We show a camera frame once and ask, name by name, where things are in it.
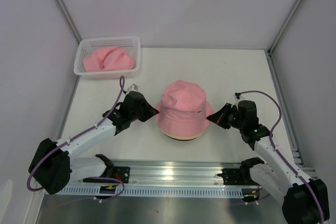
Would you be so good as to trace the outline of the beige bucket hat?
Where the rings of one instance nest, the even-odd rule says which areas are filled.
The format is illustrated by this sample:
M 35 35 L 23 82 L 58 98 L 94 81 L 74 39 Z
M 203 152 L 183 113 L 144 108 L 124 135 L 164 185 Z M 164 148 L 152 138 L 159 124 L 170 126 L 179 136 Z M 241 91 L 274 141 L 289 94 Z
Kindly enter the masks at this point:
M 164 135 L 166 135 L 169 138 L 173 137 L 173 138 L 180 138 L 180 139 L 198 138 L 198 137 L 202 136 L 207 130 L 207 128 L 205 128 L 200 133 L 197 133 L 197 134 L 194 134 L 194 135 L 188 135 L 188 136 L 181 136 L 181 135 L 174 135 L 172 133 L 169 133 L 169 132 L 163 130 L 162 128 L 160 128 L 160 127 L 159 127 L 159 129 Z

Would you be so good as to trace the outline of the pink bucket hat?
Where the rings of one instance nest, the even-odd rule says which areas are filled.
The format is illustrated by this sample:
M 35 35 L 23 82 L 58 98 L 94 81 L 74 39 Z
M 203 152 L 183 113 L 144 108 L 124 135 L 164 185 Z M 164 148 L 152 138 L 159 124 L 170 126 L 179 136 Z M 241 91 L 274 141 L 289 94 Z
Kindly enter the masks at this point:
M 174 135 L 200 133 L 210 124 L 206 118 L 214 113 L 205 91 L 192 82 L 177 80 L 163 92 L 155 108 L 158 127 Z
M 86 72 L 131 70 L 135 60 L 126 49 L 119 47 L 104 47 L 95 50 L 83 59 Z

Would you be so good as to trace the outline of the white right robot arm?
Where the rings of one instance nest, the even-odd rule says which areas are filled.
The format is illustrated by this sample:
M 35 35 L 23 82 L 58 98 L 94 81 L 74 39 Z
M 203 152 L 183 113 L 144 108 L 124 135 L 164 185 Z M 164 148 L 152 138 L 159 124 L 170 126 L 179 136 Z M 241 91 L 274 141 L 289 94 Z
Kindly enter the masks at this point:
M 259 123 L 255 102 L 227 103 L 207 119 L 216 125 L 238 129 L 243 141 L 259 156 L 242 161 L 239 178 L 256 182 L 279 203 L 287 223 L 324 223 L 330 218 L 328 190 L 286 159 L 273 141 L 273 134 Z

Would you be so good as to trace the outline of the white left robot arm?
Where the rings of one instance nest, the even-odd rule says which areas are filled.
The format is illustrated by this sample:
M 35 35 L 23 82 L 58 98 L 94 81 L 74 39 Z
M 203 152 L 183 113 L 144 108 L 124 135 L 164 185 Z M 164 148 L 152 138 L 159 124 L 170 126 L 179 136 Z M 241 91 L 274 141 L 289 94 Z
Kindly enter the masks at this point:
M 79 161 L 77 158 L 102 141 L 128 129 L 132 122 L 145 122 L 158 113 L 143 94 L 130 91 L 122 102 L 116 101 L 97 124 L 83 132 L 57 141 L 44 139 L 38 145 L 28 168 L 27 188 L 35 191 L 30 185 L 32 179 L 40 184 L 40 189 L 50 195 L 60 192 L 69 182 L 76 180 L 85 183 L 121 184 L 123 181 L 116 175 L 113 161 L 103 154 L 97 154 L 87 161 Z

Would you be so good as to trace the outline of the black bucket hat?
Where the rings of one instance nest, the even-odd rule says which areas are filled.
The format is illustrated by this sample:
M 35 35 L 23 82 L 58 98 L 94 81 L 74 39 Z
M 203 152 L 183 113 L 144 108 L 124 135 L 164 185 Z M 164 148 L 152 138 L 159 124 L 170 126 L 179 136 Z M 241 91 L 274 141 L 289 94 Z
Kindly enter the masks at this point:
M 196 138 L 180 139 L 180 138 L 173 138 L 173 137 L 171 137 L 171 139 L 176 140 L 176 141 L 192 141 L 192 140 L 194 140 Z

